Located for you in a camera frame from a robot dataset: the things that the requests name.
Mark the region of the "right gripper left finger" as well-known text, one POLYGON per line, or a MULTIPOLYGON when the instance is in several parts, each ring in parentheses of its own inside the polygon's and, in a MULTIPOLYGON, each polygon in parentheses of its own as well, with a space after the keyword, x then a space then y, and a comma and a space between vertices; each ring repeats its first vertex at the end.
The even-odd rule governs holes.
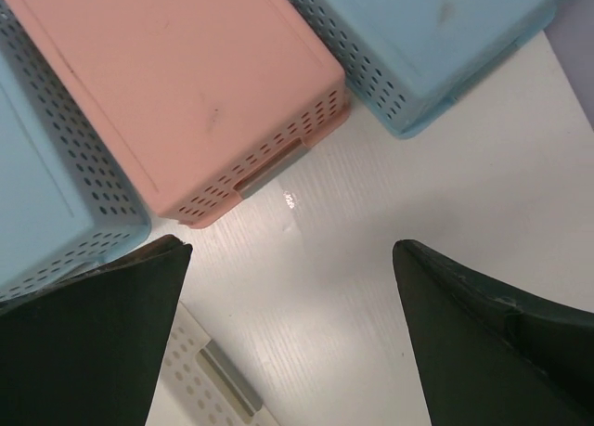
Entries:
POLYGON ((145 424, 192 250, 163 236, 2 303, 2 424, 145 424))

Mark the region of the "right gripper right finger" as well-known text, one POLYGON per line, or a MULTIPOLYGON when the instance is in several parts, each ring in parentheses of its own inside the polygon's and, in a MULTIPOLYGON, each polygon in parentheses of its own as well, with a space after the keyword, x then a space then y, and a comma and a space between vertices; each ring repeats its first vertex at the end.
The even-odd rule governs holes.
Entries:
POLYGON ((434 425, 589 425, 593 315, 413 239, 393 266, 434 425))

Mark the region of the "white plastic basket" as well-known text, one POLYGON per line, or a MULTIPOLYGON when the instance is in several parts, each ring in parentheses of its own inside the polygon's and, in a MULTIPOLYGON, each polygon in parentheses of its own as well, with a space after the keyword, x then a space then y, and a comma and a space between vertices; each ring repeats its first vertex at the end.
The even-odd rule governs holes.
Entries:
POLYGON ((260 395, 184 305, 176 309, 148 425, 276 425, 260 395))

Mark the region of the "blue plastic basket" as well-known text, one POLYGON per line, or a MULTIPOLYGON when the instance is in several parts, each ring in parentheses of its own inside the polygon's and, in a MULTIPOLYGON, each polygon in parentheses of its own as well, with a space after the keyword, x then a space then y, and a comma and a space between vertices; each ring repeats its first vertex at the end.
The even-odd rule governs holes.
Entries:
POLYGON ((150 218, 91 123, 1 5, 1 303, 143 242, 150 218))
POLYGON ((289 0, 394 136, 449 110, 553 20, 562 0, 289 0))

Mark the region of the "pink plastic basket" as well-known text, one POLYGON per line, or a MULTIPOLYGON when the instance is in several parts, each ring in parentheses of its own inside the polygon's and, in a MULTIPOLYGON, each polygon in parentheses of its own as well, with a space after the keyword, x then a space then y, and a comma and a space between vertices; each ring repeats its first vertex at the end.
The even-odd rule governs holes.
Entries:
POLYGON ((148 207, 204 228, 349 116, 288 0, 5 0, 148 207))

